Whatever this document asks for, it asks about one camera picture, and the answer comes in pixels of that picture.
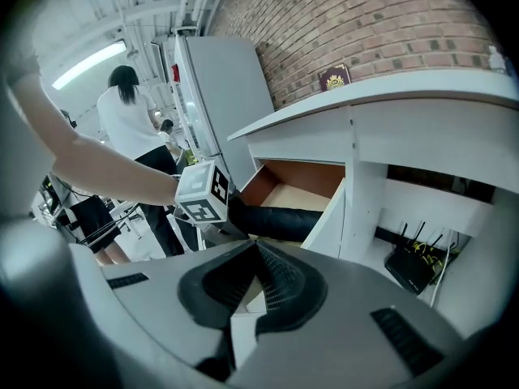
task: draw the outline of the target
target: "ceiling light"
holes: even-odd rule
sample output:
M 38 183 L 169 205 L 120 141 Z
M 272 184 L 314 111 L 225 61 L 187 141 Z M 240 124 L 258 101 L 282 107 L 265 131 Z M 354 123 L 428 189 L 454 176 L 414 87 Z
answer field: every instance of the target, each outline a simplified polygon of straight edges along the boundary
M 119 55 L 126 49 L 127 46 L 124 41 L 119 41 L 104 49 L 101 49 L 99 52 L 95 52 L 93 55 L 90 55 L 88 58 L 73 66 L 58 79 L 56 79 L 56 81 L 52 84 L 53 88 L 58 90 L 62 89 L 70 81 L 76 79 L 90 68 L 94 67 L 98 63 L 105 61 L 106 59 L 109 59 L 115 55 Z

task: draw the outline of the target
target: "black shorts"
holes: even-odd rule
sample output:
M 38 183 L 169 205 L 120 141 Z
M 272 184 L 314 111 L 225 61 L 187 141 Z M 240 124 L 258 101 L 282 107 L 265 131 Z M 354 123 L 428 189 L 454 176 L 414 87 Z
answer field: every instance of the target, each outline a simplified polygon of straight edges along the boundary
M 115 226 L 115 224 L 112 224 L 109 228 L 103 229 L 99 233 L 92 235 L 98 229 L 114 221 L 105 204 L 101 199 L 99 199 L 98 196 L 92 196 L 91 198 L 88 198 L 81 203 L 77 203 L 74 206 L 71 206 L 71 210 L 74 212 L 79 226 L 83 230 L 84 236 L 88 237 L 88 244 L 91 244 L 97 238 L 101 237 Z M 116 227 L 100 241 L 93 244 L 90 249 L 94 254 L 96 254 L 101 249 L 104 249 L 109 244 L 111 244 L 120 234 L 121 231 Z

